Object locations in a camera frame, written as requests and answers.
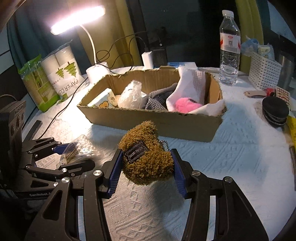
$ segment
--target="water bottle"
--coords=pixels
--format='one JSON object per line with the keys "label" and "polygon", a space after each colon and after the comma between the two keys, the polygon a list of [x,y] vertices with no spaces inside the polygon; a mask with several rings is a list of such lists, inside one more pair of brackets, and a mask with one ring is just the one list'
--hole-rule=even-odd
{"label": "water bottle", "polygon": [[234,21],[232,11],[223,10],[224,19],[220,26],[220,76],[226,85],[237,82],[240,58],[240,30]]}

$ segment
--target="yellow curtain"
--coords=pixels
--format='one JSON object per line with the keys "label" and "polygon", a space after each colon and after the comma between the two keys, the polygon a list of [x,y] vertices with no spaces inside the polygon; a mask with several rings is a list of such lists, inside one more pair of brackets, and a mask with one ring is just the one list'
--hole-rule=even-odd
{"label": "yellow curtain", "polygon": [[[129,17],[128,8],[125,0],[67,0],[70,12],[77,11],[81,8],[102,5],[106,9],[106,14],[98,20],[87,23],[84,27],[89,31],[94,41],[96,52],[99,50],[109,50],[115,40],[133,34],[133,27]],[[92,64],[94,64],[93,49],[86,32],[82,28],[77,28],[81,43]],[[115,59],[123,53],[128,53],[128,43],[131,37],[117,41],[110,51],[110,57],[106,60],[111,67]],[[130,47],[133,56],[134,65],[141,65],[140,54],[133,39]],[[101,51],[98,58],[106,55],[106,51]],[[128,54],[124,54],[117,59],[112,69],[131,66],[132,60]]]}
{"label": "yellow curtain", "polygon": [[[239,15],[242,43],[246,36],[256,38],[260,44],[264,44],[263,30],[256,0],[235,0]],[[240,70],[249,73],[251,58],[241,55]]]}

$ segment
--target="bottle label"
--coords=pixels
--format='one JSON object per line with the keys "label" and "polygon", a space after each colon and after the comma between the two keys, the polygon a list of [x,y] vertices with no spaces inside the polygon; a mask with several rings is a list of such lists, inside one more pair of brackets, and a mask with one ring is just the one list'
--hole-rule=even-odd
{"label": "bottle label", "polygon": [[220,33],[220,48],[232,53],[240,53],[240,36]]}

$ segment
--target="metal chain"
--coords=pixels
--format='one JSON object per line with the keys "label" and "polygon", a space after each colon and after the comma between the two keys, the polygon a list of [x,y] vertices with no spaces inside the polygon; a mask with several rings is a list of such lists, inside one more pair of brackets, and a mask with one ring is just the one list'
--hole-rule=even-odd
{"label": "metal chain", "polygon": [[159,141],[159,143],[162,144],[162,145],[165,144],[167,150],[170,151],[170,148],[168,146],[168,142],[167,141],[161,140],[161,141]]}

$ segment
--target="green plastic package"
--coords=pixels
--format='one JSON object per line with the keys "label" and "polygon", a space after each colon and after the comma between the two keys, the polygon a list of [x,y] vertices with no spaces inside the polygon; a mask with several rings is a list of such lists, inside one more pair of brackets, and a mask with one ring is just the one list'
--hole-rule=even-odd
{"label": "green plastic package", "polygon": [[60,99],[41,66],[41,55],[27,62],[18,73],[39,110],[47,111]]}

